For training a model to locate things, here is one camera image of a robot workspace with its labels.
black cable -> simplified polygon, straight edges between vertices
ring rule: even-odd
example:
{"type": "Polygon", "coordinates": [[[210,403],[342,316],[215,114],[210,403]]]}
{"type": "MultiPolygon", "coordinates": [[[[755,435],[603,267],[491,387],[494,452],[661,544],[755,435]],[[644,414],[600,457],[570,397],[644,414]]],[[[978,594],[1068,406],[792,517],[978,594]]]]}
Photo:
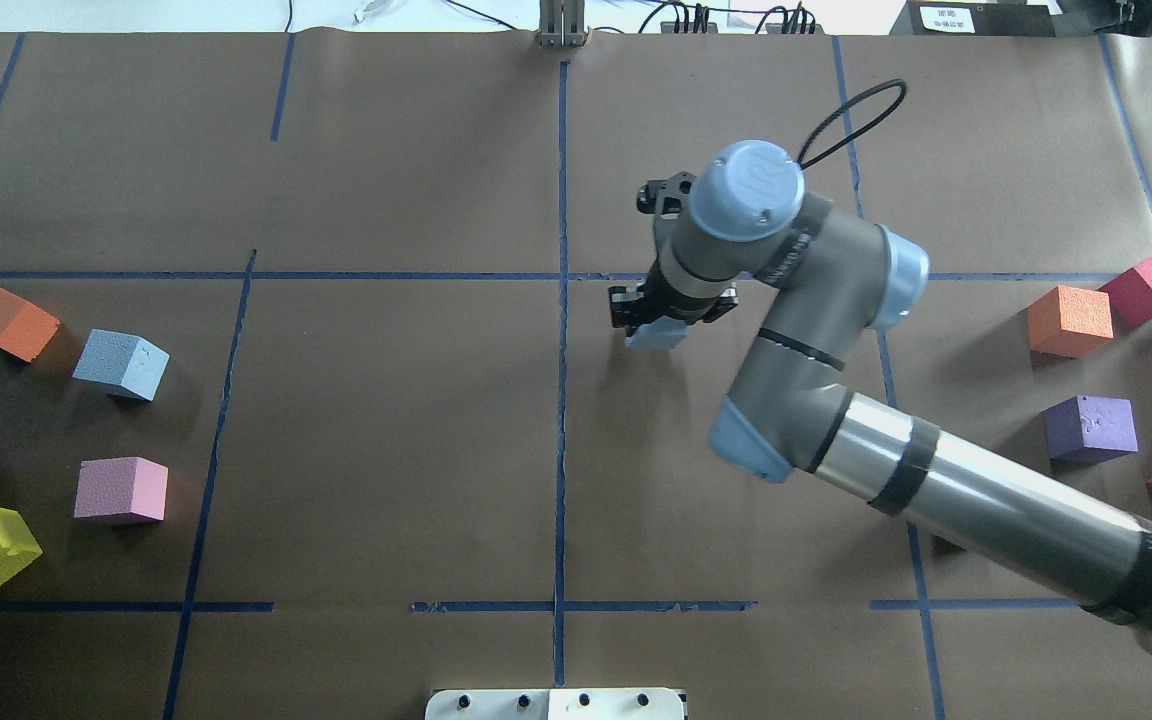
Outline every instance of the black cable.
{"type": "Polygon", "coordinates": [[[799,0],[790,15],[790,26],[786,29],[788,35],[812,35],[814,32],[814,13],[804,8],[803,0],[799,0]]]}
{"type": "Polygon", "coordinates": [[[511,24],[505,22],[501,18],[493,18],[492,15],[488,15],[488,14],[486,14],[484,12],[480,12],[480,10],[476,10],[475,8],[470,8],[470,6],[468,6],[468,5],[457,3],[456,0],[444,0],[444,3],[456,5],[457,8],[462,9],[462,10],[468,10],[470,13],[473,13],[475,15],[477,15],[477,17],[492,20],[492,22],[498,23],[498,24],[503,24],[503,26],[507,26],[509,29],[517,29],[516,26],[513,26],[511,24]]]}
{"type": "MultiPolygon", "coordinates": [[[[643,3],[673,5],[677,0],[641,0],[643,3]]],[[[763,15],[763,10],[736,10],[733,8],[707,8],[713,13],[735,13],[737,15],[763,15]]]]}
{"type": "Polygon", "coordinates": [[[905,85],[904,81],[902,81],[901,78],[895,78],[887,82],[878,83],[878,85],[870,88],[867,91],[859,92],[858,94],[852,96],[851,99],[838,106],[838,109],[833,111],[833,113],[829,113],[829,116],[824,119],[824,121],[820,124],[818,124],[818,127],[812,131],[812,135],[808,136],[808,141],[803,143],[803,149],[799,150],[799,159],[797,159],[797,161],[799,161],[799,167],[803,169],[808,169],[812,167],[812,165],[816,165],[820,160],[824,160],[828,158],[828,156],[832,156],[833,152],[836,152],[840,147],[847,145],[847,143],[856,141],[856,138],[865,135],[865,132],[869,132],[870,129],[872,129],[874,126],[886,120],[887,115],[895,113],[896,108],[900,108],[900,104],[905,100],[905,91],[908,90],[909,86],[905,85]],[[808,154],[808,147],[812,147],[812,142],[814,141],[814,138],[817,138],[818,135],[820,135],[820,132],[824,132],[824,128],[829,127],[829,124],[835,122],[835,120],[842,118],[842,114],[844,114],[856,104],[869,99],[869,97],[879,94],[879,92],[882,92],[884,90],[890,90],[892,88],[896,88],[897,90],[900,90],[900,94],[896,96],[895,101],[892,101],[892,105],[887,106],[887,109],[884,109],[882,113],[878,114],[878,118],[869,120],[869,123],[866,123],[865,127],[858,129],[858,131],[856,132],[851,132],[851,135],[849,136],[846,136],[841,141],[836,142],[835,145],[831,146],[821,154],[816,156],[813,159],[810,159],[808,161],[803,160],[804,156],[808,154]]]}
{"type": "Polygon", "coordinates": [[[687,6],[681,3],[679,0],[669,0],[668,3],[659,3],[657,8],[654,8],[651,13],[647,14],[647,17],[643,20],[643,24],[639,25],[639,35],[643,35],[644,29],[649,28],[649,22],[652,22],[652,18],[655,16],[655,14],[666,8],[673,8],[673,31],[677,32],[679,8],[682,8],[682,12],[687,13],[687,6]]]}
{"type": "Polygon", "coordinates": [[[774,6],[774,8],[765,12],[763,14],[763,17],[758,20],[758,26],[755,28],[755,35],[758,35],[759,32],[763,31],[763,24],[767,23],[767,18],[771,18],[772,13],[776,12],[780,12],[781,17],[783,18],[781,22],[781,32],[785,32],[785,29],[788,26],[788,24],[790,24],[790,9],[786,8],[785,5],[776,5],[774,6]]]}

white paper sign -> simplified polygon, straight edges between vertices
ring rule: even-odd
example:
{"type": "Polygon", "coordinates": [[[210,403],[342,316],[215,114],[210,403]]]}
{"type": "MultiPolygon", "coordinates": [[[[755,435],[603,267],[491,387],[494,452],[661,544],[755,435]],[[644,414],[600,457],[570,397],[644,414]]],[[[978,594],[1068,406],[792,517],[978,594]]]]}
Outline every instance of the white paper sign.
{"type": "Polygon", "coordinates": [[[967,8],[929,8],[923,5],[923,26],[938,32],[975,32],[972,10],[967,8]]]}

